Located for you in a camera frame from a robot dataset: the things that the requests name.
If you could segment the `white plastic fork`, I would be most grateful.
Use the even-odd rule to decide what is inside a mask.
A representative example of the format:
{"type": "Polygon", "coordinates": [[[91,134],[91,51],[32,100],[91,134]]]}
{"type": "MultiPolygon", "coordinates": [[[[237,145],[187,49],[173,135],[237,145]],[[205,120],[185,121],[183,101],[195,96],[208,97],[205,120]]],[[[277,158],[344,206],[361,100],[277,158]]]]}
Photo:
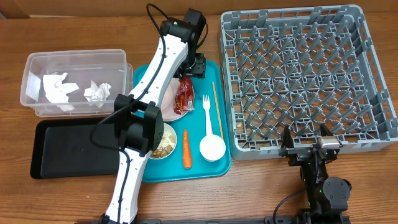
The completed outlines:
{"type": "Polygon", "coordinates": [[[208,95],[203,95],[203,109],[205,110],[205,120],[206,120],[206,135],[213,134],[212,126],[211,126],[211,118],[210,118],[210,98],[208,95]]]}

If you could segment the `white bowl with peanuts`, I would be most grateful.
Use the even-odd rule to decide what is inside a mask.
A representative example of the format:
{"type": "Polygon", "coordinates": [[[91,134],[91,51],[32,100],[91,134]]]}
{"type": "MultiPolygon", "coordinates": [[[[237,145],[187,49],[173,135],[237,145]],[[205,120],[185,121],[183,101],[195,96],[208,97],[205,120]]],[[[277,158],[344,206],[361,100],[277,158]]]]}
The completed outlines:
{"type": "Polygon", "coordinates": [[[177,146],[177,135],[173,127],[164,123],[164,133],[158,148],[150,155],[151,159],[160,160],[170,156],[177,146]]]}

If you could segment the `white cup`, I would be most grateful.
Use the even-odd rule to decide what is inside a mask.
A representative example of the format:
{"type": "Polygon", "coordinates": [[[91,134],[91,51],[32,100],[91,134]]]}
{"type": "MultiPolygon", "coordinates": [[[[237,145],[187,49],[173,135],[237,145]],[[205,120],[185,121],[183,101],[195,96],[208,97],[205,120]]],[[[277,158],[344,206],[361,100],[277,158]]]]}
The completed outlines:
{"type": "Polygon", "coordinates": [[[220,136],[210,134],[200,141],[200,153],[207,161],[215,162],[220,160],[225,152],[226,144],[220,136]]]}

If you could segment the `teal plastic tray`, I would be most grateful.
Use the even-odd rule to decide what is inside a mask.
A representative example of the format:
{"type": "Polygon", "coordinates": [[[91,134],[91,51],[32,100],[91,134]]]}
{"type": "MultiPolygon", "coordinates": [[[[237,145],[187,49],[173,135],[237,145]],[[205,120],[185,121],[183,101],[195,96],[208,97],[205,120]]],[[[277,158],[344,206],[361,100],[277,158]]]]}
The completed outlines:
{"type": "Polygon", "coordinates": [[[219,66],[211,61],[206,61],[205,78],[192,80],[196,97],[194,110],[188,112],[182,118],[171,121],[169,125],[177,134],[177,146],[173,153],[165,159],[149,159],[144,171],[142,181],[146,183],[167,182],[174,180],[197,179],[217,177],[227,173],[231,166],[231,153],[229,146],[226,110],[224,107],[223,84],[221,82],[219,66]],[[207,161],[200,154],[200,141],[206,135],[205,110],[202,106],[202,96],[210,97],[210,118],[213,133],[220,136],[218,115],[216,112],[212,82],[215,83],[218,104],[223,127],[223,136],[226,144],[224,156],[215,162],[207,161]],[[191,169],[185,169],[182,162],[183,132],[188,131],[190,151],[193,165],[191,169]]]}

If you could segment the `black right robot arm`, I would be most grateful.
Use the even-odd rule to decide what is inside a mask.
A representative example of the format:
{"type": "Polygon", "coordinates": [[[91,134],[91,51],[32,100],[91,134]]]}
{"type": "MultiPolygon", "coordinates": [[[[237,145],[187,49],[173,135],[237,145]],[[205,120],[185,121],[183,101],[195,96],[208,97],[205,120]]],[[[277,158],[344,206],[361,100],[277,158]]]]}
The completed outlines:
{"type": "Polygon", "coordinates": [[[300,176],[305,187],[287,196],[276,206],[272,215],[273,223],[351,223],[343,212],[348,209],[352,185],[346,179],[330,177],[326,170],[328,163],[337,160],[342,144],[324,124],[320,125],[320,132],[315,144],[295,147],[290,129],[285,126],[279,156],[288,158],[289,166],[300,167],[300,176]],[[278,218],[278,209],[302,192],[307,193],[309,207],[298,210],[292,217],[278,218]]]}

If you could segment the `large pink plate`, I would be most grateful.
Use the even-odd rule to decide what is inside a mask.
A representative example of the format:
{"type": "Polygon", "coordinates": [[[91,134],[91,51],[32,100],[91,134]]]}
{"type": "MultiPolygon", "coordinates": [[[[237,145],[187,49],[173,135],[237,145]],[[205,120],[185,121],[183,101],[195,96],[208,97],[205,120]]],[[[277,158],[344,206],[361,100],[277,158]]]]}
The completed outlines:
{"type": "Polygon", "coordinates": [[[161,112],[164,122],[175,121],[183,116],[185,116],[188,112],[182,112],[177,114],[174,112],[174,99],[177,94],[178,89],[180,88],[180,81],[178,78],[173,78],[167,87],[165,95],[161,104],[161,112]]]}

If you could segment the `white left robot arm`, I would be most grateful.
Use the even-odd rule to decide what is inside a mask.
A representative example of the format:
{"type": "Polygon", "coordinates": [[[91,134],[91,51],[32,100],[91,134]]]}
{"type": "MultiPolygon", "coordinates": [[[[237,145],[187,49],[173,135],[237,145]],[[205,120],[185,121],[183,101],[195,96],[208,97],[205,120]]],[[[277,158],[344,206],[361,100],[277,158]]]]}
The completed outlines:
{"type": "Polygon", "coordinates": [[[159,44],[141,82],[128,96],[118,95],[113,113],[100,122],[114,124],[119,167],[113,197],[99,223],[135,223],[144,170],[164,133],[160,106],[165,92],[173,77],[205,77],[206,59],[197,52],[208,33],[202,12],[188,9],[182,20],[167,17],[156,29],[159,44]]]}

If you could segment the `red snack wrapper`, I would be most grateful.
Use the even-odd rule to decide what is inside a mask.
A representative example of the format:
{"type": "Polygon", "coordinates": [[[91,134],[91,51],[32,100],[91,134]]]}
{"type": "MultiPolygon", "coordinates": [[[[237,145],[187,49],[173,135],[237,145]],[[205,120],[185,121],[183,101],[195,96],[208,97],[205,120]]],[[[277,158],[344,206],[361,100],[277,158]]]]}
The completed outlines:
{"type": "Polygon", "coordinates": [[[195,94],[190,78],[185,77],[179,80],[180,86],[174,99],[174,112],[183,114],[194,110],[195,94]]]}

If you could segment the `black tray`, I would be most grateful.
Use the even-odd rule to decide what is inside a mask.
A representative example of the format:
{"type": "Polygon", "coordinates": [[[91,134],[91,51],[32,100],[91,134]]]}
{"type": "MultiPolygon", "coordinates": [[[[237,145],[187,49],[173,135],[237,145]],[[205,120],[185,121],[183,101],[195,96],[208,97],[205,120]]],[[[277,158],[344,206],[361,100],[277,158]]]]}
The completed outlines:
{"type": "Polygon", "coordinates": [[[96,147],[90,131],[98,118],[51,119],[39,122],[30,165],[33,179],[113,175],[119,154],[96,147]]]}

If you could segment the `wooden chopstick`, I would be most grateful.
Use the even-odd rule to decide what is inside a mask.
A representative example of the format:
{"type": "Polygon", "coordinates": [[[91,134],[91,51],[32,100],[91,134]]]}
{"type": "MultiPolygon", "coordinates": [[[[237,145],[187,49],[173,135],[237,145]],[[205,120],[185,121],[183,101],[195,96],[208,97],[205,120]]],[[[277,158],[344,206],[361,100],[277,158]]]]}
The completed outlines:
{"type": "Polygon", "coordinates": [[[216,87],[215,87],[215,83],[214,82],[212,82],[212,86],[213,86],[213,94],[214,94],[215,105],[216,105],[216,112],[217,112],[217,115],[218,115],[218,124],[219,124],[219,128],[220,128],[220,136],[221,136],[222,139],[224,139],[223,127],[222,127],[221,115],[220,115],[220,109],[219,109],[219,104],[218,104],[218,97],[217,97],[217,92],[216,92],[216,87]]]}

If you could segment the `grey dishwasher rack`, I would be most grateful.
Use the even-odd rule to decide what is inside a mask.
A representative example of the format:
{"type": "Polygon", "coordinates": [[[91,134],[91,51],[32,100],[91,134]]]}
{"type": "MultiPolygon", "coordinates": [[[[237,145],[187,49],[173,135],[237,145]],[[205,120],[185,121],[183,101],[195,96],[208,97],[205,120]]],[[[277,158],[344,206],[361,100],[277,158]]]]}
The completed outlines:
{"type": "Polygon", "coordinates": [[[284,128],[309,147],[324,124],[343,153],[397,141],[397,115],[357,5],[227,11],[221,15],[230,152],[278,157],[284,128]]]}

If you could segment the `orange carrot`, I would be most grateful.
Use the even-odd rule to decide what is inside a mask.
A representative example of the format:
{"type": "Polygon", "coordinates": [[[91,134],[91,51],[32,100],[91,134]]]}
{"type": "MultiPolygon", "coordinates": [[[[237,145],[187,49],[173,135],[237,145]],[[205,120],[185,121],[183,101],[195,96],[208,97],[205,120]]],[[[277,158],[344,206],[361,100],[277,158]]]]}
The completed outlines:
{"type": "Polygon", "coordinates": [[[182,162],[185,169],[192,168],[192,155],[190,151],[190,143],[188,138],[188,131],[185,129],[183,132],[183,143],[182,143],[182,162]]]}

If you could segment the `clear plastic bin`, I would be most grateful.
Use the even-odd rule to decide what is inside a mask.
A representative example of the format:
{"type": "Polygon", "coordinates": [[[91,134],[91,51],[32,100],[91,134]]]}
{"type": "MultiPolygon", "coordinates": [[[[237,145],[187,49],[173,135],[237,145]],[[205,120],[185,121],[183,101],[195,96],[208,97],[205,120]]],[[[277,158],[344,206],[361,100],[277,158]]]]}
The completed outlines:
{"type": "Polygon", "coordinates": [[[32,108],[37,116],[84,116],[103,115],[113,112],[113,104],[120,94],[131,90],[132,65],[127,63],[126,53],[121,49],[69,50],[36,52],[28,56],[21,84],[20,103],[32,108]],[[76,83],[78,90],[68,94],[67,105],[74,110],[62,111],[63,103],[51,103],[45,96],[43,76],[67,72],[63,83],[76,83]],[[89,106],[83,96],[91,81],[98,86],[111,85],[110,96],[102,107],[89,106]]]}

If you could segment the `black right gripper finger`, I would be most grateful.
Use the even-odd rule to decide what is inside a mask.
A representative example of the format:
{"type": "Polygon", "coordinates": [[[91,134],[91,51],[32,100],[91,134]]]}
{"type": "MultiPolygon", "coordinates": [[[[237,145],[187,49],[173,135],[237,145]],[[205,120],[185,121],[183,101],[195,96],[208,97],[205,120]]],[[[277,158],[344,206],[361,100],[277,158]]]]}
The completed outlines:
{"type": "Polygon", "coordinates": [[[285,125],[284,127],[281,148],[294,148],[294,140],[292,138],[288,125],[285,125]]]}
{"type": "Polygon", "coordinates": [[[320,124],[320,132],[321,136],[324,137],[333,136],[333,133],[327,128],[327,126],[324,123],[320,124]]]}

